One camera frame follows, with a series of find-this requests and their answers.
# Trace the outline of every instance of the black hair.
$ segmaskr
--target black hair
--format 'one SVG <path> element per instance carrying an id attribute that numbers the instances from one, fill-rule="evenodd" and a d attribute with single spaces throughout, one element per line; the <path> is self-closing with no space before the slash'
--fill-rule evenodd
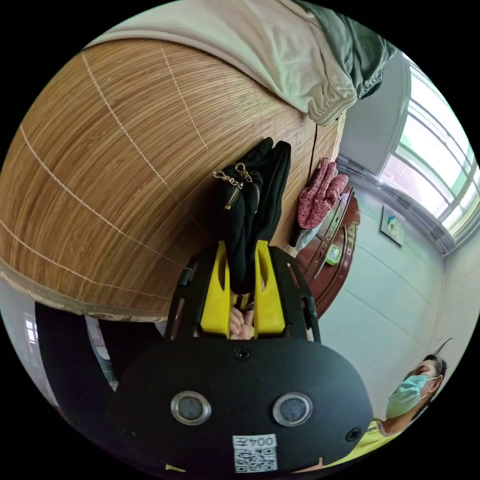
<path id="1" fill-rule="evenodd" d="M 440 389 L 440 386 L 442 385 L 442 382 L 444 381 L 445 379 L 445 372 L 447 371 L 448 369 L 448 364 L 447 362 L 439 357 L 439 353 L 441 352 L 441 350 L 443 349 L 443 347 L 445 346 L 445 344 L 447 342 L 449 342 L 450 340 L 452 340 L 451 338 L 449 338 L 447 341 L 445 341 L 440 347 L 438 347 L 433 353 L 430 353 L 429 355 L 427 355 L 423 361 L 425 362 L 425 360 L 433 360 L 434 363 L 435 363 L 435 376 L 436 377 L 439 377 L 440 375 L 442 375 L 442 378 L 440 380 L 440 383 L 438 384 L 438 387 L 436 388 L 436 390 L 433 392 L 433 395 L 431 395 L 431 397 L 427 400 L 427 402 L 425 403 L 425 405 L 413 416 L 413 418 L 411 419 L 411 421 L 413 422 L 427 407 L 430 406 L 430 403 L 432 402 L 432 400 L 434 399 L 435 395 L 438 393 L 439 389 Z"/>

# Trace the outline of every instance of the zipper pull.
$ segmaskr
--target zipper pull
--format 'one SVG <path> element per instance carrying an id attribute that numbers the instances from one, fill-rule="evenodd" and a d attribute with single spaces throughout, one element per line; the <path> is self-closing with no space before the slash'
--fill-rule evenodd
<path id="1" fill-rule="evenodd" d="M 216 170 L 213 172 L 213 177 L 216 179 L 224 180 L 228 182 L 229 184 L 233 185 L 234 187 L 237 187 L 238 189 L 242 189 L 244 184 L 241 181 L 236 181 L 234 178 L 232 178 L 229 175 L 225 175 L 225 173 L 221 170 Z"/>
<path id="2" fill-rule="evenodd" d="M 252 177 L 247 172 L 247 168 L 245 167 L 244 163 L 237 163 L 235 165 L 235 171 L 237 171 L 249 184 L 253 182 Z"/>

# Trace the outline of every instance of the wooden cabinet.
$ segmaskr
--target wooden cabinet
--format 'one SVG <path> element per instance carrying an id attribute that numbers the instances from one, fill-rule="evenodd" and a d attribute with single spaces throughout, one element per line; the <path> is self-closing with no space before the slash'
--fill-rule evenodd
<path id="1" fill-rule="evenodd" d="M 301 250 L 296 259 L 321 317 L 342 288 L 352 265 L 360 224 L 360 210 L 351 187 L 347 186 L 323 221 L 317 235 Z M 341 248 L 339 262 L 325 262 L 331 245 Z"/>

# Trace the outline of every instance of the gray blanket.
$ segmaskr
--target gray blanket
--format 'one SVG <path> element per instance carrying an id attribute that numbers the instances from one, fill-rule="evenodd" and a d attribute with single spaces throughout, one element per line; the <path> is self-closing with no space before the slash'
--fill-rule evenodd
<path id="1" fill-rule="evenodd" d="M 308 1 L 292 1 L 315 15 L 336 61 L 351 78 L 357 98 L 374 93 L 382 83 L 385 64 L 397 48 L 341 13 Z"/>

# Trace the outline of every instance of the picture frame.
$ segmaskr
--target picture frame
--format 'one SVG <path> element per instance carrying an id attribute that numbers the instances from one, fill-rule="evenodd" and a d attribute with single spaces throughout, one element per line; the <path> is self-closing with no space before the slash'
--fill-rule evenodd
<path id="1" fill-rule="evenodd" d="M 404 246 L 405 218 L 388 205 L 383 205 L 380 231 L 395 243 Z"/>

